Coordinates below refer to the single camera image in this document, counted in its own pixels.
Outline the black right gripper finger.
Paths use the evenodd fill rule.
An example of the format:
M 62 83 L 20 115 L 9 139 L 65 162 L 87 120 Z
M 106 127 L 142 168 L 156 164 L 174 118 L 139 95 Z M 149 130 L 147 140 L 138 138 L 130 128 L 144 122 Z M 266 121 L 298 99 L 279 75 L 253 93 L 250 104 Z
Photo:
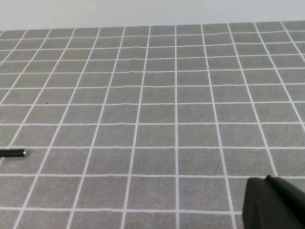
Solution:
M 303 229 L 305 193 L 279 177 L 249 178 L 242 219 L 245 229 Z

